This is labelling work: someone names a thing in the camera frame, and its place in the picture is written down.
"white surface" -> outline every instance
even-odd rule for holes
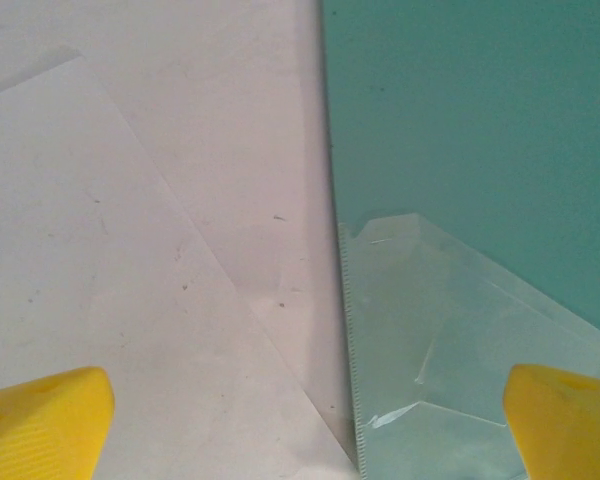
[[[0,89],[87,57],[350,448],[316,5],[0,0]]]
[[[102,479],[353,478],[77,59],[0,94],[0,387],[98,364]]]

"green board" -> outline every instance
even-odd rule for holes
[[[335,203],[417,212],[600,327],[600,0],[325,0]]]
[[[323,0],[363,478],[526,479],[508,369],[600,377],[600,0]]]

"transparent plastic sheet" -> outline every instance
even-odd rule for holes
[[[526,478],[502,392],[516,363],[600,378],[600,331],[412,214],[340,226],[363,478]]]

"clear plastic film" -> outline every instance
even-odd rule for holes
[[[525,479],[510,368],[600,378],[600,331],[417,214],[340,246],[363,478]]]

